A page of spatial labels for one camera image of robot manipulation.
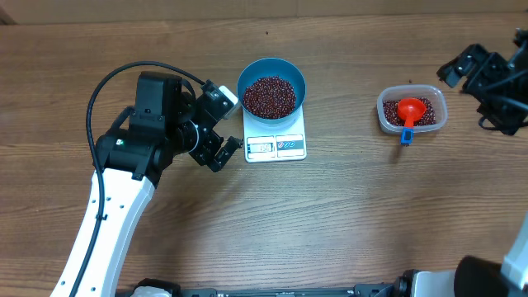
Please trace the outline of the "orange measuring scoop blue handle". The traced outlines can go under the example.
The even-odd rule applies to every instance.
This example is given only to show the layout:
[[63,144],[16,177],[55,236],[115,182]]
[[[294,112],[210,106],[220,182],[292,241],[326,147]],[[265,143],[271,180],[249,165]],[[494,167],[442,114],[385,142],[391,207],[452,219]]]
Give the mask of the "orange measuring scoop blue handle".
[[404,120],[400,144],[409,146],[413,142],[414,122],[422,118],[426,111],[425,105],[416,97],[406,97],[398,104],[398,116]]

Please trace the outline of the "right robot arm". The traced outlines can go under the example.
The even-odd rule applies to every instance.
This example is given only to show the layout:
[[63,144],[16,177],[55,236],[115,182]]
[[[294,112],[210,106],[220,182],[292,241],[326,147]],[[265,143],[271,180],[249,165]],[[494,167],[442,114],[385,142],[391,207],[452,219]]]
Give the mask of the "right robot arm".
[[[517,40],[509,59],[480,44],[468,46],[436,75],[449,87],[462,78],[462,93],[479,101],[478,125],[513,136],[527,126],[527,41]],[[466,256],[454,273],[405,271],[378,296],[526,296],[527,223],[501,264]]]

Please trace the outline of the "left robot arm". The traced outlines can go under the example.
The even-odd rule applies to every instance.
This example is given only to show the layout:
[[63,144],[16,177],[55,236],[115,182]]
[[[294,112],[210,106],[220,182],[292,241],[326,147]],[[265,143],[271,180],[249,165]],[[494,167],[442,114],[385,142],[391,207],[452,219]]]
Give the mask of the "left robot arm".
[[213,130],[239,99],[211,81],[201,91],[177,75],[142,72],[135,104],[91,141],[96,170],[87,210],[54,296],[112,296],[139,219],[174,157],[187,153],[218,172],[242,147]]

